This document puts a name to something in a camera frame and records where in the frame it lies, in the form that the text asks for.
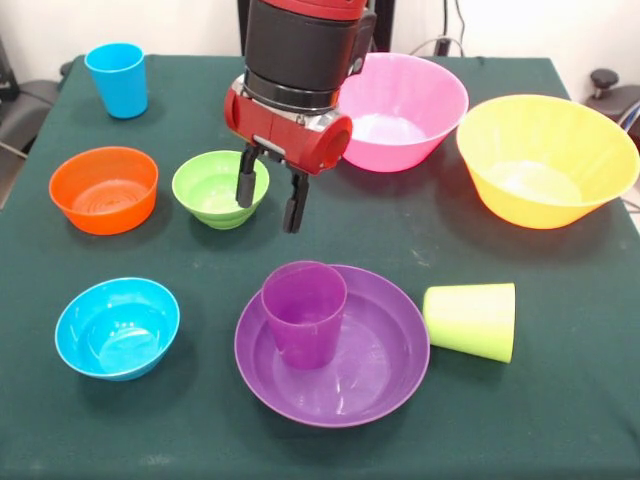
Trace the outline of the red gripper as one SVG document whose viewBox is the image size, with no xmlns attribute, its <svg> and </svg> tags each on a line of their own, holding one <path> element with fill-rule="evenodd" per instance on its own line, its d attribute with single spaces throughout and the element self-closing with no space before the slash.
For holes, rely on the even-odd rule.
<svg viewBox="0 0 640 480">
<path fill-rule="evenodd" d="M 337 109 L 303 114 L 268 106 L 248 95 L 242 75 L 234 79 L 226 94 L 224 118 L 227 126 L 248 142 L 240 158 L 238 205 L 249 208 L 253 204 L 259 145 L 293 166 L 289 167 L 292 194 L 286 202 L 283 230 L 297 233 L 309 191 L 308 174 L 336 167 L 351 139 L 351 118 Z"/>
</svg>

